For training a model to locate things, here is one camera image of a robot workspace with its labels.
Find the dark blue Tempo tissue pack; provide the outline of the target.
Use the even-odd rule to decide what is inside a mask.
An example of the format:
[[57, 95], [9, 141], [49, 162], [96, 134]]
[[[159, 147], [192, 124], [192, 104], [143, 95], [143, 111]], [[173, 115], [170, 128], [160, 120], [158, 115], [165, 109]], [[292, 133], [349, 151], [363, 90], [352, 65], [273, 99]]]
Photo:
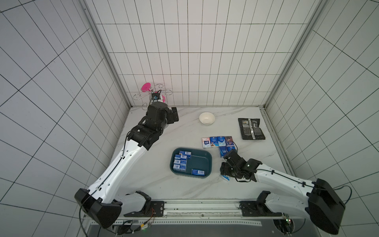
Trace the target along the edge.
[[228, 149], [226, 146], [221, 146], [219, 147], [219, 152], [220, 152], [220, 157], [223, 158], [227, 154]]

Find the blue white pocket tissue pack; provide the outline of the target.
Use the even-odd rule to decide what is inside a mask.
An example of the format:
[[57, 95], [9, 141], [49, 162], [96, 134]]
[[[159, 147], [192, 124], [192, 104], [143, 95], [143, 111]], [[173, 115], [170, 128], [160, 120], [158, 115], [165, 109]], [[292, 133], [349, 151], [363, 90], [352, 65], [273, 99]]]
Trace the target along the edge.
[[224, 146], [226, 146], [226, 140], [225, 140], [225, 137], [224, 137], [224, 136], [219, 136], [219, 137], [217, 137], [217, 140], [218, 140], [218, 146], [219, 146], [219, 147], [224, 147]]

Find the blue red pocket tissue pack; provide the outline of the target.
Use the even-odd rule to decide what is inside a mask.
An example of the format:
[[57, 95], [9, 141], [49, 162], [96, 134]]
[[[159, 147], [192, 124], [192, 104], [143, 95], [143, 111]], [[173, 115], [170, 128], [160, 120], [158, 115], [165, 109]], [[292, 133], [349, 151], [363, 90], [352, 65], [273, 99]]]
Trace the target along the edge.
[[234, 143], [233, 138], [231, 136], [225, 136], [225, 142], [226, 142], [227, 147], [235, 146], [235, 143]]

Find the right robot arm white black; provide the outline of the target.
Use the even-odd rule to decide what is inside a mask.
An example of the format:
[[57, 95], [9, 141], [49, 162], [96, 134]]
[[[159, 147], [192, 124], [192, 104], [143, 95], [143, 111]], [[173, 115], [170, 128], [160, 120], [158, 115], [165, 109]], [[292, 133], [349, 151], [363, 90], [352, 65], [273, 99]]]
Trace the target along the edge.
[[277, 171], [261, 161], [240, 157], [236, 150], [223, 156], [222, 175], [238, 182], [259, 182], [286, 193], [281, 196], [261, 191], [255, 201], [241, 201], [244, 216], [278, 216], [288, 214], [310, 220], [316, 227], [331, 235], [337, 235], [345, 211], [345, 203], [329, 183], [322, 179], [315, 182]]

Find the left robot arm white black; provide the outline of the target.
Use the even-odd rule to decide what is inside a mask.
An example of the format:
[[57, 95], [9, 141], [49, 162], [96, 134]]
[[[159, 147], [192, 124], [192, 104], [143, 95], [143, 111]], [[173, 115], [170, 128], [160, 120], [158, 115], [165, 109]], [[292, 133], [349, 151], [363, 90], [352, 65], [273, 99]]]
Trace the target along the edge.
[[164, 129], [179, 121], [177, 108], [163, 102], [153, 102], [146, 115], [127, 134], [124, 146], [104, 173], [87, 189], [79, 189], [75, 200], [81, 209], [102, 228], [109, 228], [121, 216], [147, 216], [151, 212], [151, 197], [141, 191], [116, 194], [133, 166], [159, 140]]

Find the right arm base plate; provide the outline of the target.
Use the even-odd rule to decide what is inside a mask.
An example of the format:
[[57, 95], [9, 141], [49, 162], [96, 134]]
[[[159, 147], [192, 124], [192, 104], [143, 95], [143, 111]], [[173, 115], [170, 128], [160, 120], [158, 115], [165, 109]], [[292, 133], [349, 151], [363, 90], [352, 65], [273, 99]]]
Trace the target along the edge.
[[281, 217], [282, 213], [270, 211], [265, 204], [256, 201], [241, 201], [239, 208], [243, 217]]

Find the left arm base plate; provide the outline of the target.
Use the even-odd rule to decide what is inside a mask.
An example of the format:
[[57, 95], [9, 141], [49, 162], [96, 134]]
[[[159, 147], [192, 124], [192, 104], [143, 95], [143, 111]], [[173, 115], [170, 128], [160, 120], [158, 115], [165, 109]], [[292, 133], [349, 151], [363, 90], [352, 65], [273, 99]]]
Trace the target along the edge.
[[164, 201], [149, 201], [141, 211], [124, 214], [124, 217], [162, 217], [164, 212]]

